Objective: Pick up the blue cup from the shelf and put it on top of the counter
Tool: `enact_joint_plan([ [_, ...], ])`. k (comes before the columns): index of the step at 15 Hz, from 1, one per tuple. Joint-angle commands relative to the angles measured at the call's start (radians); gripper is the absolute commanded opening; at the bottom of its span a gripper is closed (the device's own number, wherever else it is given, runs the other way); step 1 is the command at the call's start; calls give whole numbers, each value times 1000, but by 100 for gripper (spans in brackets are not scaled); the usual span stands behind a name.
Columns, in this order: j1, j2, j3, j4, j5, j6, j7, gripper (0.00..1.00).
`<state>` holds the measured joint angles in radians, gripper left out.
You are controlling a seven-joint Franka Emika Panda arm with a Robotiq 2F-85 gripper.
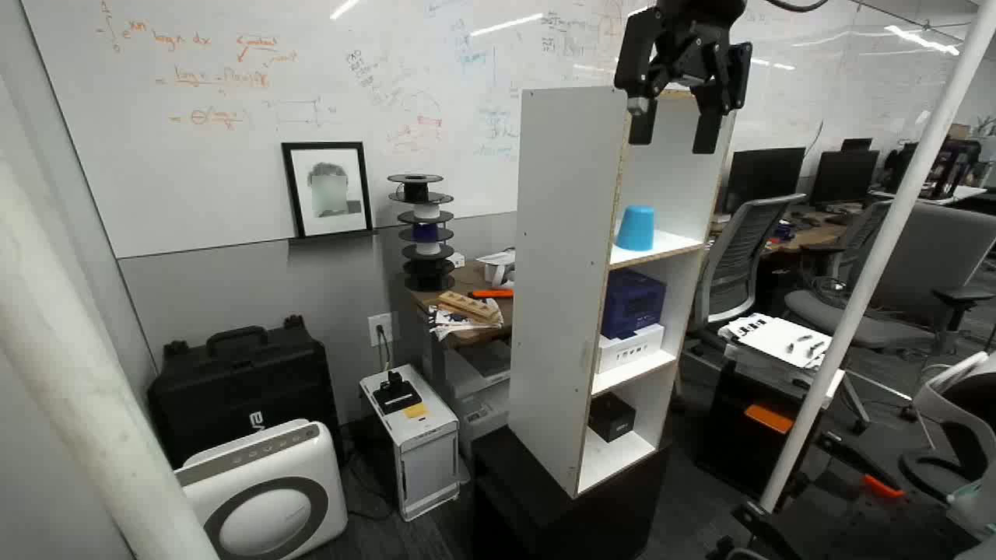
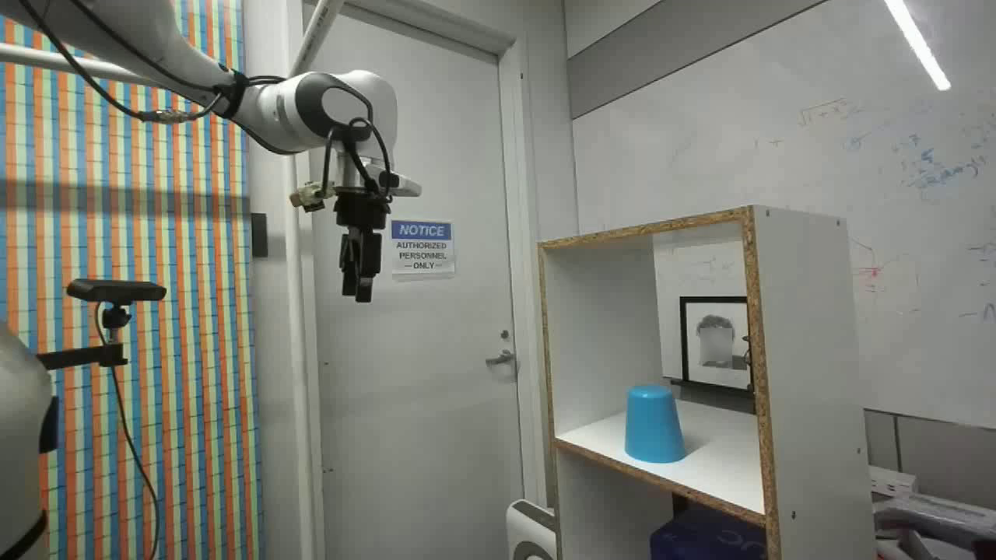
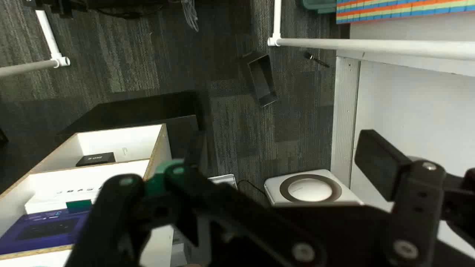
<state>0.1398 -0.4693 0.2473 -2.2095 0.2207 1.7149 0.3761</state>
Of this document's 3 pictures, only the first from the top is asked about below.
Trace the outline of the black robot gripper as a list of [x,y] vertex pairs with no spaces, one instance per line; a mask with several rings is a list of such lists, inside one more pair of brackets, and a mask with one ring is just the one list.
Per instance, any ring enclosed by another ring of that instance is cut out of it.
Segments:
[[658,94],[684,85],[699,101],[693,154],[710,155],[722,121],[744,107],[752,44],[729,32],[746,0],[655,0],[627,20],[613,85],[629,97],[629,141],[646,145],[658,125]]

